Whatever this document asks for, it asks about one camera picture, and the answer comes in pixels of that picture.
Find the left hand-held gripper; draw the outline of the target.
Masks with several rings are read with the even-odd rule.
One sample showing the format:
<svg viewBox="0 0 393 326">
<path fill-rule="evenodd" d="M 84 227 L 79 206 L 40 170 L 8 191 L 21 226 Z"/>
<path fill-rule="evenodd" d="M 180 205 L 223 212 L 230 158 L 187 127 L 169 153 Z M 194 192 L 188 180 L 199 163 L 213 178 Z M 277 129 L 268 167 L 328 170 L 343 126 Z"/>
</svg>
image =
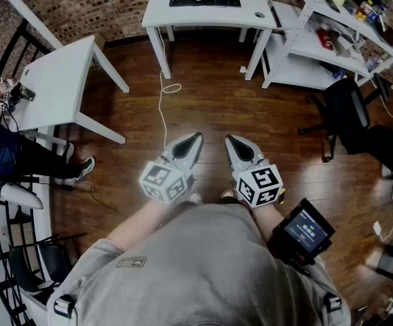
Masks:
<svg viewBox="0 0 393 326">
<path fill-rule="evenodd" d="M 193 185 L 192 168 L 198 161 L 204 137 L 185 134 L 167 144 L 162 155 L 150 161 L 139 177 L 145 195 L 163 203 L 174 203 Z"/>
</svg>

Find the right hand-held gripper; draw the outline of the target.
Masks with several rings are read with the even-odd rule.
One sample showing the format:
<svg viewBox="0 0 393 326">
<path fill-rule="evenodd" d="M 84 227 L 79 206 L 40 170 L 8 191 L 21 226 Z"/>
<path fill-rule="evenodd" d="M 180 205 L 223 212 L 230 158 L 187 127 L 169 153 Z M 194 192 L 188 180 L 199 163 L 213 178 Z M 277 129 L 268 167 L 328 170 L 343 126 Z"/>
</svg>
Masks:
<svg viewBox="0 0 393 326">
<path fill-rule="evenodd" d="M 225 148 L 236 182 L 234 187 L 238 200 L 255 209 L 279 199 L 283 191 L 280 173 L 275 164 L 264 160 L 265 156 L 257 144 L 229 134 L 225 138 Z"/>
</svg>

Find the black keyboard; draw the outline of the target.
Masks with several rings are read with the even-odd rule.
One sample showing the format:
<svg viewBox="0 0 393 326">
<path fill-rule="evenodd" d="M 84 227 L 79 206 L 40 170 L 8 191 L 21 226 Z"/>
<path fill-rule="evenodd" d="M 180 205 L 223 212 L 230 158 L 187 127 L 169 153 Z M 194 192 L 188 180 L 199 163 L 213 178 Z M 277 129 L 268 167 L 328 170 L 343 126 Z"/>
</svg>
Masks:
<svg viewBox="0 0 393 326">
<path fill-rule="evenodd" d="M 170 0 L 170 7 L 188 7 L 188 6 L 215 6 L 215 7 L 241 7 L 240 0 Z"/>
</svg>

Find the person's right forearm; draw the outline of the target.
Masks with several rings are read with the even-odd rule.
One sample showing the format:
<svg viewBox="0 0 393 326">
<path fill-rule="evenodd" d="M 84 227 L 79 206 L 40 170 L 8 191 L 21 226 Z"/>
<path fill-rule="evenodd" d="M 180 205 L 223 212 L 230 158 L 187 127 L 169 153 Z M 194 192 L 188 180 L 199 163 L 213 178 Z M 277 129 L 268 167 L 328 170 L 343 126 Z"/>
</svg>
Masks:
<svg viewBox="0 0 393 326">
<path fill-rule="evenodd" d="M 283 221 L 284 216 L 272 204 L 266 204 L 250 211 L 265 246 L 273 236 L 273 230 Z"/>
</svg>

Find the person's left forearm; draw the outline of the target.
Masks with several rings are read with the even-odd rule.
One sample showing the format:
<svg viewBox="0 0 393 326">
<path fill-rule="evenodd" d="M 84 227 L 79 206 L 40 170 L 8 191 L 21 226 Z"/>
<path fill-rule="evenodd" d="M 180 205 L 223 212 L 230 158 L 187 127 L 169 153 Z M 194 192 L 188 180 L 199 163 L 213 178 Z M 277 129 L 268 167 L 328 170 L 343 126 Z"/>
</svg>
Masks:
<svg viewBox="0 0 393 326">
<path fill-rule="evenodd" d="M 112 230 L 106 239 L 122 251 L 127 251 L 154 233 L 171 209 L 167 204 L 150 200 Z"/>
</svg>

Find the black wrist screen device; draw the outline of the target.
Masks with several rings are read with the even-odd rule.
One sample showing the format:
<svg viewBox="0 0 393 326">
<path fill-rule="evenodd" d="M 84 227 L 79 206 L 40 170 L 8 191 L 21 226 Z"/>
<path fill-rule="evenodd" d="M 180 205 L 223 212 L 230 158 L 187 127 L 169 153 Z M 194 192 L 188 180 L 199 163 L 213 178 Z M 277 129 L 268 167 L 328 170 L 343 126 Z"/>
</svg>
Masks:
<svg viewBox="0 0 393 326">
<path fill-rule="evenodd" d="M 332 225 L 307 199 L 303 199 L 273 230 L 269 248 L 281 260 L 298 266 L 313 265 L 331 246 Z"/>
</svg>

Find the black office chair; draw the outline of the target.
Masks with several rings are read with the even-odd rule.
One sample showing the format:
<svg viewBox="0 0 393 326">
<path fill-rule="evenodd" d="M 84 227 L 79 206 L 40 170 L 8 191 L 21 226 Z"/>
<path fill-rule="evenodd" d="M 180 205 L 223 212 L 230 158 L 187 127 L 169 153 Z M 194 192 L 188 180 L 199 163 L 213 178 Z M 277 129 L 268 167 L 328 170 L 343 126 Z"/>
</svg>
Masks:
<svg viewBox="0 0 393 326">
<path fill-rule="evenodd" d="M 324 163 L 335 156 L 336 141 L 340 140 L 348 154 L 369 153 L 371 150 L 370 117 L 367 105 L 376 98 L 388 99 L 389 83 L 380 75 L 374 74 L 376 88 L 364 97 L 358 84 L 352 78 L 343 78 L 330 85 L 323 92 L 324 102 L 315 95 L 306 97 L 306 101 L 314 104 L 322 118 L 322 123 L 300 128 L 298 133 L 305 135 L 316 130 L 327 131 L 330 154 L 323 155 Z"/>
</svg>

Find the person's grey shirt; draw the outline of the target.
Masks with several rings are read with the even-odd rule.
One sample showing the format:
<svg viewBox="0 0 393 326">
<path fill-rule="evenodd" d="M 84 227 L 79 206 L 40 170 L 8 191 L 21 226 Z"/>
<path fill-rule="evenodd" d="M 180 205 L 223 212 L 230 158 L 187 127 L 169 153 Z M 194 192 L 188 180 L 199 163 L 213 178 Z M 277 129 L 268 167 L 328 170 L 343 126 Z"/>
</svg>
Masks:
<svg viewBox="0 0 393 326">
<path fill-rule="evenodd" d="M 328 314 L 324 296 L 342 299 Z M 54 301 L 75 300 L 71 319 Z M 47 303 L 48 326 L 350 326 L 321 259 L 305 272 L 275 258 L 241 204 L 189 204 L 127 251 L 102 238 Z"/>
</svg>

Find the white metal shelving rack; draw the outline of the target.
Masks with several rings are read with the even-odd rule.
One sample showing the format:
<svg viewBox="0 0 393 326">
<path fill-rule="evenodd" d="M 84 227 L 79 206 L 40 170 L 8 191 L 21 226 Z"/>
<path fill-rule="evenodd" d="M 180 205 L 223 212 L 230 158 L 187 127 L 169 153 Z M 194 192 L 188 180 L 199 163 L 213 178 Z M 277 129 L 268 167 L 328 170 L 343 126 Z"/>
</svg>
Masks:
<svg viewBox="0 0 393 326">
<path fill-rule="evenodd" d="M 267 41 L 265 57 L 261 60 L 264 89 L 277 83 L 324 90 L 335 82 L 335 78 L 322 67 L 322 62 L 353 72 L 356 83 L 361 86 L 375 73 L 381 73 L 393 64 L 393 47 L 372 26 L 359 21 L 346 8 L 333 10 L 326 0 L 304 0 L 302 9 L 274 0 L 267 1 L 274 9 L 284 34 L 273 34 Z M 383 49 L 389 59 L 370 71 L 359 50 L 342 57 L 336 51 L 326 49 L 317 36 L 316 28 L 310 24 L 317 16 L 329 18 L 341 33 L 353 31 L 354 40 L 366 37 Z"/>
</svg>

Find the red packet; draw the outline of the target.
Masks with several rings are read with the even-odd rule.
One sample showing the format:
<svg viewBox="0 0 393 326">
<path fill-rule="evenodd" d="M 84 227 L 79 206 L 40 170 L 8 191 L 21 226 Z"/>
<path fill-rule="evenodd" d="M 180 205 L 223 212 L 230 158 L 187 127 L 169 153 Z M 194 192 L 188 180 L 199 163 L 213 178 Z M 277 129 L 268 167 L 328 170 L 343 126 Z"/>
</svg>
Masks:
<svg viewBox="0 0 393 326">
<path fill-rule="evenodd" d="M 316 31 L 316 34 L 321 42 L 322 47 L 326 50 L 333 51 L 333 44 L 331 42 L 331 38 L 329 37 L 328 32 L 324 29 L 318 29 Z"/>
</svg>

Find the white side desk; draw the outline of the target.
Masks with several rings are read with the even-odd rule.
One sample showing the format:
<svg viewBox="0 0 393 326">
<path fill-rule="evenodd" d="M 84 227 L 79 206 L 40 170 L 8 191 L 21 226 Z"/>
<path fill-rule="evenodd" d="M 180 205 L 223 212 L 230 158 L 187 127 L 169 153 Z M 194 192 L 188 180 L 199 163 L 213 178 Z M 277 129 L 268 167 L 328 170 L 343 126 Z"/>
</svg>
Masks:
<svg viewBox="0 0 393 326">
<path fill-rule="evenodd" d="M 124 144 L 126 138 L 80 111 L 91 62 L 100 68 L 124 93 L 127 83 L 95 43 L 95 36 L 73 42 L 27 65 L 20 83 L 35 93 L 33 101 L 23 100 L 9 120 L 10 130 L 34 130 L 76 123 L 105 138 Z"/>
</svg>

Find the black drink can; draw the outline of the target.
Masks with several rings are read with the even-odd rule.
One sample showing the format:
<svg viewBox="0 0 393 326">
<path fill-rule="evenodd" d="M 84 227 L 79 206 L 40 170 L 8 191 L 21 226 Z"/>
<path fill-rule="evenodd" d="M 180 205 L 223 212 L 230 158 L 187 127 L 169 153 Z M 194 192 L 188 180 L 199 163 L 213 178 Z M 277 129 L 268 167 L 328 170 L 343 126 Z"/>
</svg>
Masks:
<svg viewBox="0 0 393 326">
<path fill-rule="evenodd" d="M 26 86 L 20 84 L 20 89 L 19 89 L 20 97 L 28 100 L 28 101 L 33 101 L 36 97 L 36 94 L 28 89 Z"/>
</svg>

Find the black folding chair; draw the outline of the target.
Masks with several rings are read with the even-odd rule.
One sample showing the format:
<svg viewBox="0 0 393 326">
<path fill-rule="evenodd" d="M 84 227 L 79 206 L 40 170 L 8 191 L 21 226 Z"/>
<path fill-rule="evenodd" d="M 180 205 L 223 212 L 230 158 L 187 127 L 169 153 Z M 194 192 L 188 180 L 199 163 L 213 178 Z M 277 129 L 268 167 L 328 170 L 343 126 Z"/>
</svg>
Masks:
<svg viewBox="0 0 393 326">
<path fill-rule="evenodd" d="M 12 247 L 8 261 L 18 286 L 32 294 L 59 286 L 73 267 L 63 242 L 83 236 L 84 233 L 71 236 L 54 234 L 43 240 Z"/>
</svg>

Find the black metal railing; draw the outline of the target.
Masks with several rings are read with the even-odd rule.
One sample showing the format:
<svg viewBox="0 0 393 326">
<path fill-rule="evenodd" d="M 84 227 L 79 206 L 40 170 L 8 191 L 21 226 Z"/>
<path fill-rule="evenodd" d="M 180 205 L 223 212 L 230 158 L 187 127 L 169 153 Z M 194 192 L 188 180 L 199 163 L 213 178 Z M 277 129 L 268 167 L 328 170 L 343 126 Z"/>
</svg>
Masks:
<svg viewBox="0 0 393 326">
<path fill-rule="evenodd" d="M 42 52 L 44 54 L 48 54 L 50 51 L 39 41 L 37 40 L 31 33 L 27 31 L 28 22 L 27 20 L 23 20 L 19 27 L 16 29 L 14 35 L 10 39 L 5 51 L 3 52 L 2 57 L 0 58 L 0 76 L 6 66 L 7 61 L 11 53 L 13 52 L 19 38 L 26 39 L 26 45 L 23 48 L 17 63 L 14 67 L 14 71 L 17 71 L 20 63 L 24 57 L 27 48 L 30 45 L 36 47 L 36 50 L 33 54 L 32 59 L 35 60 L 38 53 Z M 5 219 L 9 220 L 9 202 L 0 200 L 0 205 L 5 210 Z M 9 253 L 3 252 L 1 247 L 1 239 L 0 239 L 0 263 L 3 265 L 3 271 L 5 275 L 4 280 L 0 280 L 0 300 L 3 304 L 3 307 L 6 309 L 11 326 L 36 326 L 33 319 L 29 318 L 27 312 L 26 305 L 22 302 L 21 293 L 19 286 L 16 284 L 16 279 L 13 277 L 12 273 L 7 269 L 8 265 Z"/>
</svg>

